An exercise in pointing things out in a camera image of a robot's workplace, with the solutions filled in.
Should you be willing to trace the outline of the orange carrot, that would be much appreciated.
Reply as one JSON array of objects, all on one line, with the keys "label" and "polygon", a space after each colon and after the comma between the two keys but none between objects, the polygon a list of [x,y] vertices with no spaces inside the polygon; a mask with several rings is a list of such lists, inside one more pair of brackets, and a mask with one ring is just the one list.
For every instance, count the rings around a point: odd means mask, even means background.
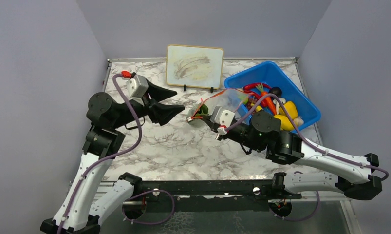
[{"label": "orange carrot", "polygon": [[[268,92],[265,91],[265,89],[263,89],[263,88],[257,87],[257,89],[260,92],[261,96],[268,94]],[[266,97],[263,102],[266,104],[266,107],[268,107],[268,109],[271,111],[271,113],[273,115],[276,115],[276,108],[275,108],[275,105],[274,105],[271,97]]]}]

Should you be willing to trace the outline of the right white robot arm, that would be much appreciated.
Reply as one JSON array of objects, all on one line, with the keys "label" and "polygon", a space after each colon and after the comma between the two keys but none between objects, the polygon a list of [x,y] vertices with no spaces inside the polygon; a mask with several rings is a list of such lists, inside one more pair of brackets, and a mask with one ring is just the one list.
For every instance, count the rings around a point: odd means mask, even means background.
[{"label": "right white robot arm", "polygon": [[217,133],[217,140],[229,139],[252,151],[265,151],[265,158],[281,165],[302,165],[319,169],[318,173],[276,173],[270,184],[275,198],[305,191],[332,191],[356,200],[372,200],[382,192],[375,154],[353,156],[322,147],[300,135],[281,129],[281,120],[265,111],[253,114],[249,124],[236,124],[234,113],[224,110],[201,116],[201,121]]}]

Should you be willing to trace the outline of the clear orange-zip plastic bag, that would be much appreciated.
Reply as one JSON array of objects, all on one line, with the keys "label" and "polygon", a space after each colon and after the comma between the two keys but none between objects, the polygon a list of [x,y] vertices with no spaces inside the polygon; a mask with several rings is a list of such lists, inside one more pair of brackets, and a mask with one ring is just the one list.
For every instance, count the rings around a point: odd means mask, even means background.
[{"label": "clear orange-zip plastic bag", "polygon": [[201,128],[204,126],[204,122],[201,120],[201,117],[195,117],[195,112],[197,111],[200,105],[205,104],[209,108],[209,115],[212,115],[213,110],[216,106],[224,107],[235,113],[235,119],[239,119],[241,115],[238,113],[241,107],[244,107],[245,104],[249,101],[249,96],[240,88],[229,88],[224,89],[215,93],[214,95],[201,98],[196,102],[188,111],[187,117],[185,118],[186,122],[194,127]]}]

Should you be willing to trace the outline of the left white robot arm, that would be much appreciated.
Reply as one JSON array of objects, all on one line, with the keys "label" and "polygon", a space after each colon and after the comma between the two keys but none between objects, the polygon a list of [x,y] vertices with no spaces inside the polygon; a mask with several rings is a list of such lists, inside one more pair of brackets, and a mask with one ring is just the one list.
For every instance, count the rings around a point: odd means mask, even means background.
[{"label": "left white robot arm", "polygon": [[163,100],[177,95],[177,92],[154,85],[145,78],[132,78],[127,87],[131,97],[123,103],[117,103],[106,92],[91,96],[87,111],[91,127],[86,134],[78,171],[58,212],[42,222],[42,232],[97,234],[123,201],[141,196],[142,179],[125,173],[112,189],[101,198],[95,198],[106,171],[122,154],[120,147],[125,135],[119,128],[145,117],[153,123],[165,125],[183,111],[184,106],[163,104]]}]

